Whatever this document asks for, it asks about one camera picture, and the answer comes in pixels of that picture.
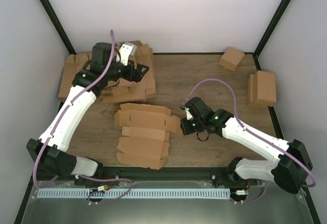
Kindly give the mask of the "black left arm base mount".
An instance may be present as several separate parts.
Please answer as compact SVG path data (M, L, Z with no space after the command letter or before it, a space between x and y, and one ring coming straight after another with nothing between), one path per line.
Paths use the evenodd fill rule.
M106 182L99 182L95 181L95 179L98 180L111 180L111 179L118 179L119 175L117 172L110 173L109 171L100 171L96 172L94 176L86 176L86 177L81 177L79 176L77 179L74 180L75 186L85 186L85 187L98 187L101 185L117 185L117 183L111 182L111 181L106 181Z

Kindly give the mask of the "brown cardboard box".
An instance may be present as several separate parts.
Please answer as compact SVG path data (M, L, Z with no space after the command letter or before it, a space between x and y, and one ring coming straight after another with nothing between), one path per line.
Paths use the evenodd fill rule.
M180 118L164 106L124 103L114 115L122 129L116 154L121 164L159 170L169 155L170 134L182 135Z

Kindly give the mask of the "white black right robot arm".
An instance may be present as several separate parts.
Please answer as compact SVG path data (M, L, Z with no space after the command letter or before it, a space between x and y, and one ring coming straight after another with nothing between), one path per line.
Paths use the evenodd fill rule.
M237 185L248 179L270 181L292 194L297 194L304 186L313 165L301 141L288 142L263 133L224 109L213 111L199 97L190 99L180 108L186 113L180 121L184 135L216 134L264 157L263 160L234 158L227 167L230 183Z

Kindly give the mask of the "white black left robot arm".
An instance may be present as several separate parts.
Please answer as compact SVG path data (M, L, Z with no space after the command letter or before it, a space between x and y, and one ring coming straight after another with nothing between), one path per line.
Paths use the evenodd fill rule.
M124 79L140 82L149 67L136 64L129 58L137 46L130 42L114 48L110 43L96 43L91 59L75 75L68 96L50 126L38 139L27 142L27 150L34 161L32 176L39 167L59 177L84 175L93 185L104 180L99 162L67 153L69 143L88 108L96 101L110 81Z

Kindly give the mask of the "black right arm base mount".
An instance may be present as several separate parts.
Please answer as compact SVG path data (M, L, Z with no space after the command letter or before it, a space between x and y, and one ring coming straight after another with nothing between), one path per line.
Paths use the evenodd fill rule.
M212 168L210 170L212 185L216 188L219 186L225 188L246 186L248 180L241 178L235 171L236 165L242 159L242 157L235 157L227 167Z

